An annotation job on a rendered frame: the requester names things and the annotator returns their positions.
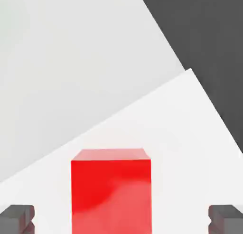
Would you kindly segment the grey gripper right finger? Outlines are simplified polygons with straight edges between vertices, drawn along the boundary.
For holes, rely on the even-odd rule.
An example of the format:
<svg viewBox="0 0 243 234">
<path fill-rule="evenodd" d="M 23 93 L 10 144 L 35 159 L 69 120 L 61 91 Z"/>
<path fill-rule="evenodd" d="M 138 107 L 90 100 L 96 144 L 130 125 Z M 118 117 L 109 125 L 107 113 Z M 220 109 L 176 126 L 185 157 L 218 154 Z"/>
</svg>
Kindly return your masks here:
<svg viewBox="0 0 243 234">
<path fill-rule="evenodd" d="M 243 234 L 243 213 L 233 205 L 210 205 L 208 234 Z"/>
</svg>

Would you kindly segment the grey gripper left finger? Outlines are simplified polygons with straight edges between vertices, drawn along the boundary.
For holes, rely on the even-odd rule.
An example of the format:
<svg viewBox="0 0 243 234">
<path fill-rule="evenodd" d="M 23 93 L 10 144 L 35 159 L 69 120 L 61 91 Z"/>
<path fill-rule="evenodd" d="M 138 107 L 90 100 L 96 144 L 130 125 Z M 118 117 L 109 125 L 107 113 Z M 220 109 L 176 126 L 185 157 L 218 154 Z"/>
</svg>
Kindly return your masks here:
<svg viewBox="0 0 243 234">
<path fill-rule="evenodd" d="M 10 205 L 0 213 L 0 234 L 35 234 L 33 205 Z"/>
</svg>

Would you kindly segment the small red cube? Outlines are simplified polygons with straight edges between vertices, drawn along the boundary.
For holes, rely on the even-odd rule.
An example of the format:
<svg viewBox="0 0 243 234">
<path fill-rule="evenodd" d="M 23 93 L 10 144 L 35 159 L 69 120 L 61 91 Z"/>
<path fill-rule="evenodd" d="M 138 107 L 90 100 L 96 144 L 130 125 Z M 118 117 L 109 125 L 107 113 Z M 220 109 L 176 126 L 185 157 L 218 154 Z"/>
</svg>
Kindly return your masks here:
<svg viewBox="0 0 243 234">
<path fill-rule="evenodd" d="M 71 161 L 72 234 L 152 234 L 144 149 L 84 149 Z"/>
</svg>

